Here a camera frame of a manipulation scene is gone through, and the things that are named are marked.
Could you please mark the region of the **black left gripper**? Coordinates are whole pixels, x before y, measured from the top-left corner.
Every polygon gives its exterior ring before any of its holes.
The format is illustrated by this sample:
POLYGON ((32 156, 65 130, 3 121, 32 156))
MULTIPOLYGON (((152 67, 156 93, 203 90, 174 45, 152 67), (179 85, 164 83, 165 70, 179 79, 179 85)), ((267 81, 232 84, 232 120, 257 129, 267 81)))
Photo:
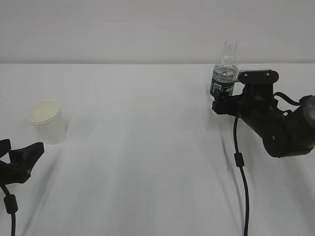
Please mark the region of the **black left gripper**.
POLYGON ((43 142, 37 142, 21 149, 12 149, 9 139, 0 140, 0 157, 9 152, 10 163, 0 162, 0 182, 4 185, 25 183, 31 171, 44 153, 43 142))

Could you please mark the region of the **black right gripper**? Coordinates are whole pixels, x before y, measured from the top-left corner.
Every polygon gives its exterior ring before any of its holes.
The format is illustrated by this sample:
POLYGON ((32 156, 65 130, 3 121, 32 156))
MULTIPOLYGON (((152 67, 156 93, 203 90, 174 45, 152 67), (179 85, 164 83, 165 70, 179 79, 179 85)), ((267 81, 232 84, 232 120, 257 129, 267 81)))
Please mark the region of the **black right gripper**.
POLYGON ((213 87, 212 110, 217 115, 236 115, 233 125, 235 151, 239 153, 237 141, 238 120, 244 121, 262 139, 263 146, 272 157, 293 157, 299 155, 299 148, 293 144, 286 122, 298 109, 282 111, 273 95, 272 85, 245 85, 242 93, 234 94, 234 86, 213 87), (240 103, 236 112, 236 100, 240 103))

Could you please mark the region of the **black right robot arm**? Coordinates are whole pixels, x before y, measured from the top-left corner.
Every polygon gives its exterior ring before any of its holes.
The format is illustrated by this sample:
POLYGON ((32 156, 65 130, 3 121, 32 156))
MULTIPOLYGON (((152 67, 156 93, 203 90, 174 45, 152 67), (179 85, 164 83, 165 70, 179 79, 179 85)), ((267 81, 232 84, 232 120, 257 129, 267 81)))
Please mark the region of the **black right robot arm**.
POLYGON ((308 97, 295 111, 277 107, 272 85, 245 85, 239 95, 221 95, 213 102, 218 115, 240 118, 261 139, 267 153, 276 158, 306 155, 315 147, 315 119, 308 97))

